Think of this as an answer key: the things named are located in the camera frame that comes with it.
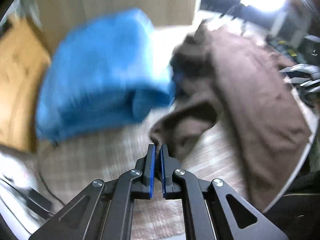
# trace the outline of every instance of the black metal bracket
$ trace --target black metal bracket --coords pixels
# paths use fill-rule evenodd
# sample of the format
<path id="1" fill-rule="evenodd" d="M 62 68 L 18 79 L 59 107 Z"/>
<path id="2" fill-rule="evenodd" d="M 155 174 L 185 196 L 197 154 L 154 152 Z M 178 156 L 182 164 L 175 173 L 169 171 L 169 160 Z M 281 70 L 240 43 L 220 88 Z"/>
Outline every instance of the black metal bracket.
<path id="1" fill-rule="evenodd" d="M 30 240 L 131 238 L 135 199 L 150 199 L 155 172 L 155 146 L 118 179 L 96 179 L 37 230 Z M 165 199 L 181 199 L 187 240 L 287 240 L 287 236 L 222 179 L 206 181 L 180 168 L 160 150 L 156 172 Z"/>

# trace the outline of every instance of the silver bolt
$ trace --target silver bolt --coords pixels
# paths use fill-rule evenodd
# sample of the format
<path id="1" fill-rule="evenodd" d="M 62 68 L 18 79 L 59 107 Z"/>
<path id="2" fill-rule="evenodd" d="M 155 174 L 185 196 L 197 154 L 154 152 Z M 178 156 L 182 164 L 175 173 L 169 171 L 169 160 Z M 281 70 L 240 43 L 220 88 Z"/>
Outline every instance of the silver bolt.
<path id="1" fill-rule="evenodd" d="M 140 175 L 141 171 L 139 171 L 138 169 L 133 169 L 133 170 L 131 170 L 130 173 L 132 176 L 138 176 L 138 175 Z"/>
<path id="2" fill-rule="evenodd" d="M 186 174 L 186 171 L 184 169 L 176 169 L 174 171 L 174 173 L 179 175 L 179 176 L 182 176 L 182 175 Z"/>
<path id="3" fill-rule="evenodd" d="M 103 185 L 103 181 L 101 179 L 95 179 L 93 182 L 92 182 L 92 185 L 94 187 L 101 187 Z"/>
<path id="4" fill-rule="evenodd" d="M 221 187 L 223 185 L 223 180 L 222 179 L 214 179 L 213 184 L 216 185 L 217 187 Z"/>

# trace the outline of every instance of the dark brown fabric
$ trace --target dark brown fabric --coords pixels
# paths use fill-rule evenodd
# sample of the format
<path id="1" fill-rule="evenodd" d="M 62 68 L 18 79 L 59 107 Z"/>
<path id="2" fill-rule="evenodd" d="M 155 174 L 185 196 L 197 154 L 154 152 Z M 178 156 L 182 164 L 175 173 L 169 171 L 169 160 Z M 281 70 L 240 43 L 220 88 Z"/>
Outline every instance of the dark brown fabric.
<path id="1" fill-rule="evenodd" d="M 150 131 L 170 154 L 214 126 L 222 109 L 239 141 L 252 204 L 263 210 L 288 180 L 308 142 L 310 130 L 278 73 L 290 60 L 257 46 L 224 27 L 210 32 L 201 24 L 174 51 L 177 85 L 188 101 L 160 119 Z"/>

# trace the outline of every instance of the blue fabric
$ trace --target blue fabric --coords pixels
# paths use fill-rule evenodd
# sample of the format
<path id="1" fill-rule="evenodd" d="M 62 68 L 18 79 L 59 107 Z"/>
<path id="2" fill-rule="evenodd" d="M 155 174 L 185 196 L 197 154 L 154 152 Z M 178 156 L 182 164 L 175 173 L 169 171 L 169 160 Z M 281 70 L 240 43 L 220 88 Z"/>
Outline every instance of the blue fabric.
<path id="1" fill-rule="evenodd" d="M 151 21 L 136 8 L 71 31 L 41 86 L 37 136 L 61 141 L 141 122 L 152 108 L 168 106 L 172 82 L 168 68 L 153 64 L 152 32 Z"/>

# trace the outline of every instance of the wire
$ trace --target wire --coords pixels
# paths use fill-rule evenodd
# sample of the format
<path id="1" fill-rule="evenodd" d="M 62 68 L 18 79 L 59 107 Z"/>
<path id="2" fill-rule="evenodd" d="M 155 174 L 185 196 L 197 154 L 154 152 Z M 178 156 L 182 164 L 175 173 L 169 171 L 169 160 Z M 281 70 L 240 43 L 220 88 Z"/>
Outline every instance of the wire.
<path id="1" fill-rule="evenodd" d="M 26 230 L 28 232 L 29 235 L 32 235 L 28 229 L 26 229 L 26 227 L 22 224 L 22 222 L 17 218 L 17 216 L 13 213 L 13 211 L 8 207 L 8 205 L 4 202 L 3 198 L 0 196 L 0 200 L 2 201 L 2 203 L 5 205 L 5 207 L 10 211 L 10 213 L 14 216 L 14 218 L 19 222 L 19 224 L 24 228 L 24 230 Z"/>
<path id="2" fill-rule="evenodd" d="M 50 146 L 53 148 L 53 150 L 55 149 L 55 147 L 57 146 L 58 144 L 57 143 L 54 143 L 54 144 L 51 144 Z M 37 163 L 37 172 L 38 172 L 38 175 L 39 175 L 39 178 L 41 180 L 41 182 L 43 183 L 45 189 L 47 190 L 47 192 L 54 198 L 56 199 L 61 205 L 63 205 L 64 207 L 66 206 L 66 204 L 61 200 L 59 199 L 55 194 L 52 193 L 52 191 L 49 189 L 47 183 L 45 182 L 43 176 L 42 176 L 42 173 L 41 173 L 41 163 L 40 163 L 40 159 L 38 160 L 38 163 Z"/>

